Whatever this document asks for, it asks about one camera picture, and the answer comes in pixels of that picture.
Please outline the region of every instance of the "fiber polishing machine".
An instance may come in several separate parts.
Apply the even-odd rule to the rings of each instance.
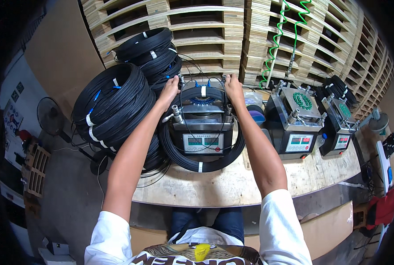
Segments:
[[[311,87],[285,87],[280,80],[266,103],[262,125],[281,160],[303,159],[314,147],[327,113],[320,114]]]
[[[181,106],[173,106],[172,140],[184,156],[225,156],[231,151],[234,119],[232,106],[225,100],[205,96],[205,90],[216,88],[223,91],[222,80],[199,84],[188,82],[181,90]],[[186,96],[190,90],[197,97]]]
[[[352,135],[358,130],[359,121],[351,116],[346,106],[346,98],[342,100],[334,97],[332,93],[323,98],[319,106],[319,110],[326,111],[329,117],[321,131],[328,135],[319,148],[322,156],[341,155],[347,149]]]

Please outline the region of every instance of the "red cloth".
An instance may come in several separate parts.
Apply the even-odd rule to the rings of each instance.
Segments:
[[[378,198],[373,197],[369,201],[368,210],[377,203],[377,209],[375,212],[375,225],[366,225],[368,230],[375,228],[376,225],[384,224],[388,225],[393,220],[394,216],[394,189],[387,192],[386,196]]]
[[[22,141],[26,141],[32,138],[32,135],[27,130],[21,130],[19,131],[19,137],[22,139]]]

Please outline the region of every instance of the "wooden pallet stack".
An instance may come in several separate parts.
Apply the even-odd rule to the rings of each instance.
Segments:
[[[364,17],[362,34],[355,46],[356,54],[347,75],[341,79],[351,88],[359,102],[352,109],[353,116],[362,119],[378,106],[390,87],[394,76],[394,64],[378,31]]]
[[[82,6],[107,68],[116,64],[112,49],[143,31],[168,27],[178,52],[206,75],[239,73],[244,0],[82,0]],[[181,74],[189,73],[199,70],[184,62]]]
[[[40,198],[44,192],[45,172],[50,157],[51,154],[38,144],[30,144],[25,165],[22,166],[22,177],[27,180],[25,190]]]
[[[246,1],[240,78],[246,85],[257,86],[262,80],[262,71],[267,69],[264,62],[271,58],[268,49],[275,46],[272,38],[279,32],[276,24],[280,21],[282,0]],[[304,11],[298,0],[289,0],[287,3],[290,11],[285,12],[287,23],[283,24],[284,35],[280,38],[272,71],[272,77],[277,78],[285,77],[293,51],[294,24],[301,21],[298,13]],[[349,1],[313,0],[305,5],[310,14],[302,15],[307,25],[297,26],[295,60],[289,78],[298,85],[321,85],[327,75],[340,75],[348,71],[352,47],[355,40],[360,38],[358,28],[362,27],[363,14],[361,8]]]

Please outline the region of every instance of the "blue jeans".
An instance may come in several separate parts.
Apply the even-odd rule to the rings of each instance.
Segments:
[[[195,208],[176,208],[172,209],[172,225],[169,238],[181,232],[183,227],[188,224],[188,229],[201,227],[200,220]],[[233,236],[244,244],[244,225],[241,207],[221,208],[216,216],[211,228]]]

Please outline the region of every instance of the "white t-shirt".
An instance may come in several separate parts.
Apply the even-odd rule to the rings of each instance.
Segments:
[[[209,227],[189,229],[176,244],[145,248],[132,256],[129,224],[102,211],[85,249],[85,265],[297,265],[312,264],[290,193],[275,190],[262,200],[260,249]]]

